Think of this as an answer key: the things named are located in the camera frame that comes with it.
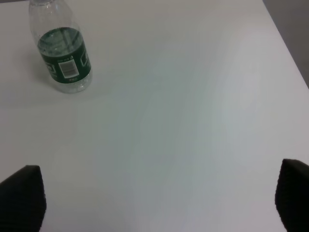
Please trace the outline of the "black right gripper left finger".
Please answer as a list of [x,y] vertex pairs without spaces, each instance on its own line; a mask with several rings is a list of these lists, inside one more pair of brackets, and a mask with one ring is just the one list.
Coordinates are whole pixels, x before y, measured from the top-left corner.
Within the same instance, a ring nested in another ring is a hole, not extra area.
[[26,165],[0,183],[0,230],[38,232],[47,209],[41,169]]

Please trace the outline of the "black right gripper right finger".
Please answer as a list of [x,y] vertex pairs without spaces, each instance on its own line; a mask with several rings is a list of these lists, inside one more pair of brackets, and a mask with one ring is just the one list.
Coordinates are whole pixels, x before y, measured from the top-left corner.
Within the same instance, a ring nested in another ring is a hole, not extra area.
[[288,232],[309,230],[309,166],[283,159],[275,192],[275,206]]

